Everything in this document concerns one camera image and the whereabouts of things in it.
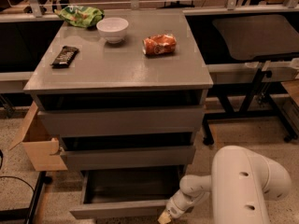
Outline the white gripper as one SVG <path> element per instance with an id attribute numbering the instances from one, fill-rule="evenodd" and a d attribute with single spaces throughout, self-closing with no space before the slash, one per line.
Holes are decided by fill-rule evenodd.
<path id="1" fill-rule="evenodd" d="M 169 224 L 172 218 L 181 217 L 188 209 L 188 204 L 184 201 L 170 199 L 166 205 L 166 211 L 163 211 L 158 218 L 160 224 Z"/>

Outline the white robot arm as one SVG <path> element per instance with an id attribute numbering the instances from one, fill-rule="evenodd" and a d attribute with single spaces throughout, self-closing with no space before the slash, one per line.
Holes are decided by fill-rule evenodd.
<path id="1" fill-rule="evenodd" d="M 180 179 L 158 222 L 169 224 L 211 198 L 214 224 L 270 224 L 265 203 L 285 198 L 291 187 L 288 171 L 278 162 L 244 147 L 223 147 L 213 158 L 210 175 Z"/>

